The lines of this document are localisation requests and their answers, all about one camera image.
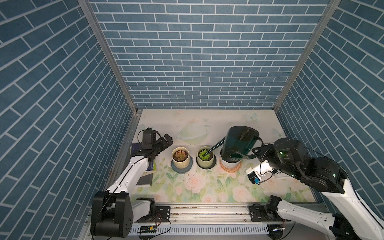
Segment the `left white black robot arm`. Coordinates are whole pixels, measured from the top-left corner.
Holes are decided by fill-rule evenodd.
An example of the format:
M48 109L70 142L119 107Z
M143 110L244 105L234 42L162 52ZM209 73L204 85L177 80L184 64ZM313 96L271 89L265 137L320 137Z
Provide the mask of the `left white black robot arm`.
M147 128L144 130L138 149L130 153L130 162L117 180L105 191L93 198L91 235L125 238L134 222L152 220L156 217L156 202L153 198L139 198L131 202L131 195L155 157L173 144L173 138Z

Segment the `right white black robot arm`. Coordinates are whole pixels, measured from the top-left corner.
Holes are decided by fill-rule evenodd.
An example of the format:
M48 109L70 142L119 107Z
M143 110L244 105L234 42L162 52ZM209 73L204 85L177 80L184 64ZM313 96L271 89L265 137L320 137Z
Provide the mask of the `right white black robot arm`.
M246 171L252 184L268 181L267 173L281 172L322 193L339 210L337 214L316 212L270 196L265 204L269 220L280 217L294 221L332 240L384 238L384 221L359 196L347 172L334 160L310 157L300 141L290 138L253 148L252 152L261 162Z

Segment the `dark green watering can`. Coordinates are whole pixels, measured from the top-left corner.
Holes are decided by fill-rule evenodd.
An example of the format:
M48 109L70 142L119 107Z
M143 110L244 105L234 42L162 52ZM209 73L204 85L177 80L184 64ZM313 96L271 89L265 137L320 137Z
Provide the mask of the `dark green watering can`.
M257 130L246 126L234 126L228 130L227 135L209 149L203 157L223 146L220 151L222 160L228 163L237 163L243 159L254 159L258 151L265 146Z

